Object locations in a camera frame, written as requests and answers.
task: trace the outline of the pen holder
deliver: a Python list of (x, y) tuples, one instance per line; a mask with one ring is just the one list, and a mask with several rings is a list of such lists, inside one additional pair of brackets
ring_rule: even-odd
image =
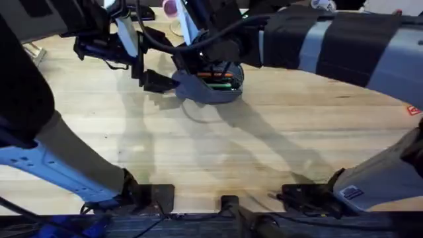
[(230, 84), (234, 87), (222, 90), (222, 88), (211, 87), (205, 82), (205, 77), (214, 76), (220, 79), (222, 71), (225, 71), (226, 62), (210, 69), (204, 69), (197, 75), (188, 74), (185, 70), (176, 71), (172, 79), (180, 82), (175, 89), (175, 94), (180, 99), (191, 99), (203, 104), (223, 104), (232, 102), (243, 93), (244, 71), (240, 65), (233, 63), (227, 68), (225, 75), (230, 75)]

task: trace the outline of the wooden table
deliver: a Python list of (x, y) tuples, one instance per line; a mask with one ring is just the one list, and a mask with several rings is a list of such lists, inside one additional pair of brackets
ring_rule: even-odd
[[(160, 20), (149, 26), (181, 42)], [(255, 211), (281, 211), (270, 191), (325, 182), (386, 149), (420, 119), (385, 95), (283, 69), (245, 66), (245, 91), (231, 104), (145, 93), (129, 71), (79, 61), (73, 41), (37, 42), (48, 51), (39, 68), (56, 108), (77, 135), (138, 182), (174, 184), (176, 212), (216, 211), (224, 194)], [(175, 70), (170, 55), (154, 50), (145, 65), (165, 75)], [(0, 169), (0, 195), (38, 214), (75, 214), (82, 205), (72, 193), (8, 167)], [(423, 210), (421, 201), (374, 210)]]

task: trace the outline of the green pen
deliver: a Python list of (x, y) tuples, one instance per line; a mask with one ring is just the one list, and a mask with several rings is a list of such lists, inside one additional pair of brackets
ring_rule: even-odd
[(230, 89), (232, 84), (230, 83), (208, 83), (207, 86), (213, 89)]

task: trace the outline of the black cable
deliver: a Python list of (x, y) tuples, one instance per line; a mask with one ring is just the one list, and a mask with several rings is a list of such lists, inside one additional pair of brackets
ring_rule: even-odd
[(159, 221), (156, 221), (155, 223), (153, 223), (152, 225), (150, 225), (147, 229), (143, 230), (140, 234), (134, 236), (133, 238), (139, 238), (139, 237), (143, 236), (144, 234), (146, 234), (147, 232), (149, 232), (151, 229), (153, 229), (156, 225), (158, 225), (159, 223), (161, 223), (164, 220), (165, 219), (162, 218)]
[(162, 205), (158, 201), (156, 201), (155, 203), (156, 203), (156, 205), (159, 209), (160, 216), (162, 218), (170, 219), (170, 220), (173, 220), (173, 221), (208, 221), (208, 220), (216, 219), (216, 218), (229, 218), (229, 219), (234, 218), (234, 217), (227, 217), (227, 216), (222, 215), (222, 213), (227, 211), (230, 208), (230, 206), (226, 206), (226, 207), (222, 208), (216, 214), (210, 214), (210, 215), (202, 216), (200, 218), (186, 218), (185, 215), (166, 214), (165, 211), (163, 210)]
[(166, 52), (166, 53), (170, 53), (170, 54), (177, 54), (177, 53), (181, 53), (181, 52), (188, 52), (188, 51), (192, 51), (192, 50), (199, 50), (203, 47), (209, 46), (211, 43), (215, 42), (217, 39), (221, 38), (222, 36), (230, 33), (231, 31), (239, 28), (240, 26), (243, 26), (245, 24), (248, 23), (252, 23), (254, 21), (257, 20), (267, 20), (269, 19), (273, 14), (266, 14), (266, 15), (256, 15), (253, 17), (247, 17), (245, 19), (239, 20), (235, 23), (233, 23), (232, 25), (228, 26), (227, 28), (219, 31), (216, 35), (212, 36), (211, 38), (208, 38), (204, 41), (198, 42), (196, 44), (192, 44), (190, 46), (180, 46), (180, 47), (173, 47), (173, 46), (166, 46), (158, 41), (156, 41), (149, 33), (148, 31), (146, 31), (145, 26), (143, 21), (139, 18), (139, 16), (141, 16), (141, 11), (140, 11), (140, 4), (139, 4), (139, 0), (136, 1), (136, 11), (137, 11), (137, 16), (138, 16), (138, 23), (139, 26), (141, 27), (144, 36), (148, 39), (148, 41), (150, 41), (150, 43), (152, 43), (158, 50)]
[(8, 236), (5, 236), (5, 237), (3, 236), (1, 238), (18, 238), (18, 237), (22, 237), (23, 235), (25, 235), (25, 237), (31, 237), (31, 236), (35, 235), (36, 232), (38, 232), (38, 231), (39, 231), (39, 229), (31, 229), (31, 230), (23, 231), (23, 232), (16, 233), (16, 234), (13, 234), (13, 235), (8, 235)]
[(299, 224), (305, 224), (305, 225), (315, 225), (319, 227), (329, 227), (329, 228), (336, 228), (336, 229), (349, 229), (349, 230), (355, 230), (355, 231), (379, 231), (379, 232), (389, 232), (389, 231), (398, 231), (398, 229), (395, 229), (393, 227), (366, 227), (366, 226), (360, 226), (360, 225), (343, 225), (343, 224), (329, 224), (329, 223), (321, 223), (321, 222), (314, 222), (314, 221), (301, 221), (295, 218), (290, 218), (287, 216), (283, 216), (279, 213), (272, 212), (272, 215), (277, 216), (279, 218), (299, 223)]
[[(251, 197), (258, 205), (262, 206), (268, 211), (272, 211), (270, 208), (259, 202), (256, 198)], [(370, 226), (360, 226), (360, 225), (343, 225), (343, 224), (329, 224), (329, 223), (321, 223), (321, 222), (315, 222), (315, 221), (301, 221), (295, 218), (290, 218), (284, 215), (281, 215), (277, 212), (270, 212), (273, 216), (277, 216), (279, 218), (285, 219), (287, 221), (291, 221), (298, 224), (304, 224), (304, 225), (315, 225), (319, 227), (329, 227), (329, 228), (335, 228), (335, 229), (349, 229), (349, 230), (355, 230), (355, 231), (379, 231), (379, 232), (398, 232), (400, 230), (422, 230), (423, 227), (408, 227), (403, 229), (395, 229), (394, 227), (370, 227)]]
[(51, 225), (51, 226), (58, 228), (62, 231), (68, 232), (69, 234), (76, 235), (77, 237), (90, 238), (88, 235), (84, 235), (84, 234), (79, 233), (77, 231), (72, 231), (72, 230), (70, 230), (70, 229), (68, 229), (68, 228), (66, 228), (66, 227), (64, 227), (60, 224), (57, 224), (56, 222), (48, 221), (48, 220), (40, 217), (39, 215), (34, 214), (32, 212), (29, 212), (29, 211), (25, 210), (24, 208), (21, 208), (20, 206), (4, 199), (3, 197), (0, 197), (0, 206), (3, 206), (5, 208), (9, 209), (10, 211), (16, 212), (16, 213), (18, 213), (18, 214), (20, 214), (20, 215), (22, 215), (22, 216), (24, 216), (28, 219), (31, 219), (32, 221), (35, 221), (37, 223), (43, 223), (43, 224)]

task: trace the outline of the red sticker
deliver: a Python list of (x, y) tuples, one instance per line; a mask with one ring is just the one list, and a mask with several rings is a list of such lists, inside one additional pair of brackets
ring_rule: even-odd
[(415, 106), (408, 106), (407, 110), (411, 116), (416, 116), (417, 114), (420, 114), (422, 112), (421, 110), (417, 109)]

